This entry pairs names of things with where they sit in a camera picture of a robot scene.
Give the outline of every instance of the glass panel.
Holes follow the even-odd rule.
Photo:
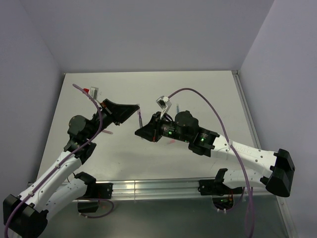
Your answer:
[[[254,238],[287,238],[275,196],[255,196]],[[101,219],[78,216],[69,204],[48,224],[45,238],[245,238],[247,202],[226,215],[217,213],[211,198],[116,201],[112,214]],[[97,215],[106,210],[99,208]]]

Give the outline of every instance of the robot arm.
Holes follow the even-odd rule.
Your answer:
[[[164,102],[161,101],[159,105],[164,108]],[[267,191],[277,196],[290,195],[295,167],[286,150],[280,149],[275,153],[234,141],[227,142],[224,136],[199,127],[198,120],[189,111],[179,112],[174,121],[167,116],[162,117],[161,114],[161,112],[153,114],[150,122],[135,131],[135,134],[151,142],[158,142],[163,136],[172,138],[188,143],[188,149],[195,154],[236,161],[236,156],[230,148],[232,145],[247,167],[251,186],[265,187]],[[245,187],[246,184],[241,170],[229,171],[228,169],[220,170],[214,183],[217,184],[210,184],[211,187],[214,186],[214,189],[222,187],[219,191],[210,191],[216,195],[223,194],[223,191],[229,189]]]
[[[67,186],[58,188],[93,153],[96,144],[88,139],[100,131],[100,124],[101,130],[111,123],[120,125],[139,109],[138,105],[119,105],[108,99],[100,105],[101,115],[94,114],[91,120],[74,116],[67,132],[70,139],[54,164],[19,196],[11,194],[4,200],[3,222],[7,224],[9,221],[8,227],[15,233],[22,237],[37,238],[48,221],[63,207],[79,197],[93,196],[96,179],[84,172],[77,174]]]

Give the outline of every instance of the white tabletop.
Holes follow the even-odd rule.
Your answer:
[[[143,125],[153,113],[160,111],[156,99],[168,96],[177,89],[191,87],[202,93],[216,108],[226,126],[230,139],[254,146],[243,103],[231,71],[185,72],[121,72],[66,74],[58,100],[49,137],[38,176],[57,159],[69,136],[68,122],[75,115],[90,119],[96,112],[85,95],[75,89],[98,87],[98,99],[105,98],[119,104],[140,104]],[[220,124],[209,106],[196,94],[180,92],[171,99],[169,114],[174,117],[176,104],[180,110],[189,110],[199,125],[223,134]],[[239,168],[188,150],[188,144],[162,138],[158,143],[148,142],[134,135],[139,128],[135,113],[121,126],[110,125],[113,135],[101,133],[90,159],[77,172],[84,171],[97,180],[140,180],[213,177],[220,168]]]

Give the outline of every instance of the cable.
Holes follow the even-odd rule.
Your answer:
[[[222,121],[221,117],[219,116],[219,114],[217,113],[215,108],[211,105],[211,103],[201,93],[199,93],[198,91],[196,91],[195,89],[192,89],[192,88],[181,88],[181,89],[173,92],[171,95],[169,95],[169,98],[173,97],[175,94],[177,94],[177,93],[179,93],[181,91],[184,91],[184,90],[189,90],[189,91],[192,91],[194,93],[197,93],[210,106],[210,108],[212,109],[212,111],[214,112],[216,117],[218,118],[218,120],[220,122],[220,125],[221,125],[221,128],[223,130],[224,137],[226,138],[226,140],[227,140],[227,142],[229,144],[229,137],[228,137],[227,131],[226,131],[225,127],[224,127],[224,124],[223,124],[223,121]],[[249,193],[249,207],[250,207],[251,214],[252,214],[251,230],[250,230],[250,234],[248,235],[248,237],[251,238],[253,236],[254,227],[255,227],[255,212],[254,212],[254,205],[253,205],[253,197],[252,197],[252,193],[251,193],[251,187],[250,187],[250,183],[249,183],[249,179],[248,179],[248,175],[247,175],[246,169],[245,169],[245,167],[243,165],[243,162],[242,162],[242,159],[241,159],[240,155],[238,154],[237,150],[232,145],[230,145],[230,148],[232,149],[232,151],[236,155],[236,157],[237,157],[237,159],[238,159],[238,161],[239,161],[239,163],[241,165],[241,169],[242,169],[244,178],[246,180],[246,185],[247,185],[246,187],[247,187],[247,190],[248,190],[248,193]]]
[[[171,122],[171,120],[170,120],[170,118],[169,118],[169,117],[164,116],[164,118],[165,118],[167,121]]]
[[[251,187],[251,193],[249,193],[249,199],[250,197],[253,196],[253,187]],[[244,218],[244,224],[245,224],[245,227],[244,227],[244,232],[246,234],[246,236],[248,236],[248,228],[247,228],[247,223],[248,223],[248,213],[249,213],[249,208],[250,208],[250,203],[248,204],[248,207],[247,207],[247,212],[246,212],[246,217]]]
[[[103,117],[101,114],[101,110],[98,106],[98,104],[96,103],[96,101],[87,93],[85,92],[82,88],[80,88],[78,85],[73,84],[73,86],[75,88],[77,88],[79,91],[81,91],[83,94],[85,94],[95,105],[95,107],[97,108],[98,114],[99,114],[99,128],[97,130],[97,132],[95,133],[95,135],[93,135],[93,137],[91,137],[88,141],[86,141],[83,145],[81,145],[80,147],[78,147],[76,150],[74,150],[73,152],[71,152],[70,154],[68,154],[64,159],[61,160],[61,162],[58,164],[59,166],[63,165],[65,163],[65,161],[67,161],[73,154],[75,154],[77,151],[81,150],[83,147],[85,147],[86,145],[88,145],[93,139],[96,138],[96,136],[101,132],[102,127],[103,127]],[[51,172],[49,172],[45,178],[32,190],[32,193],[34,194],[55,172],[56,170],[58,170],[58,167],[54,167],[54,169],[52,169]],[[4,237],[5,238],[9,238],[8,236],[8,229],[9,229],[9,225],[12,221],[13,216],[15,215],[15,213],[19,210],[19,208],[31,197],[30,194],[28,194],[23,200],[22,202],[20,202],[15,209],[11,212],[6,224],[5,224],[5,228],[4,228]]]
[[[91,218],[91,219],[96,219],[96,218],[101,218],[101,217],[105,217],[107,215],[109,215],[113,209],[114,209],[114,203],[108,199],[103,199],[103,198],[87,198],[85,200],[89,200],[89,201],[104,201],[104,202],[108,202],[111,204],[111,209],[109,211],[107,211],[106,213],[104,213],[103,215],[100,216],[88,216],[86,214],[80,213],[81,216],[85,217],[85,218]]]
[[[172,118],[169,114],[165,113],[164,115],[165,115],[168,119],[170,119],[171,121],[173,121],[173,118]]]

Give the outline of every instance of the metal frame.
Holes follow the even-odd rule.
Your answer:
[[[257,146],[258,149],[261,149],[260,141],[259,141],[256,129],[255,129],[255,126],[254,126],[254,123],[253,123],[253,120],[252,120],[252,117],[251,117],[251,114],[250,114],[250,111],[248,108],[246,98],[245,98],[244,93],[243,93],[243,89],[242,89],[240,78],[239,78],[239,72],[233,71],[232,75],[233,75],[234,81],[237,85],[240,99],[243,102],[242,107],[243,107],[244,113],[245,113],[246,117],[249,119],[248,125],[249,125],[250,130],[252,131],[252,137],[254,140],[254,144],[255,144],[255,146]],[[286,199],[284,197],[278,197],[278,196],[276,198],[277,198],[277,202],[278,202],[278,205],[280,208],[282,218],[284,220],[284,224],[285,224],[288,236],[290,238],[298,238],[298,233],[297,233],[296,228],[295,228],[295,223],[293,221],[289,207],[286,203]]]
[[[98,181],[113,183],[112,200],[159,200],[204,198],[198,192],[199,180],[214,178],[176,178],[130,181]],[[263,188],[255,188],[255,196],[272,195]]]

